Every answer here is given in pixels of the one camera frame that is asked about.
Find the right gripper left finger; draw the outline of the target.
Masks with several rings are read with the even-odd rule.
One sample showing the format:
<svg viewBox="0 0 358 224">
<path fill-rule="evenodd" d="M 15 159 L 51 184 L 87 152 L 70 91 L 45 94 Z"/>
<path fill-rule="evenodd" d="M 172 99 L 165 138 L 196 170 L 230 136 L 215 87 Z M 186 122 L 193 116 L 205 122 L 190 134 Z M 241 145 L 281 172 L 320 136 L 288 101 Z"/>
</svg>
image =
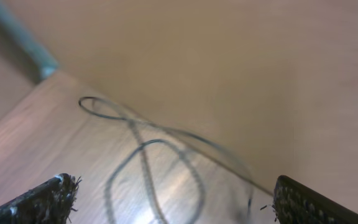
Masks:
<svg viewBox="0 0 358 224">
<path fill-rule="evenodd" d="M 61 173 L 0 206 L 0 224 L 70 222 L 81 178 Z"/>
</svg>

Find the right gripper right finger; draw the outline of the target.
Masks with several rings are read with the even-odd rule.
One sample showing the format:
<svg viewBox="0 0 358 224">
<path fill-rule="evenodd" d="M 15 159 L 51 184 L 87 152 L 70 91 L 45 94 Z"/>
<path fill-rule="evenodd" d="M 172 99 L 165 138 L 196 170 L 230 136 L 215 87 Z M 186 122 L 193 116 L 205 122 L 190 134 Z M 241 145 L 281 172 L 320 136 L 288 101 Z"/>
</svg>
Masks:
<svg viewBox="0 0 358 224">
<path fill-rule="evenodd" d="M 286 175 L 278 177 L 270 206 L 280 224 L 358 224 L 358 213 Z"/>
</svg>

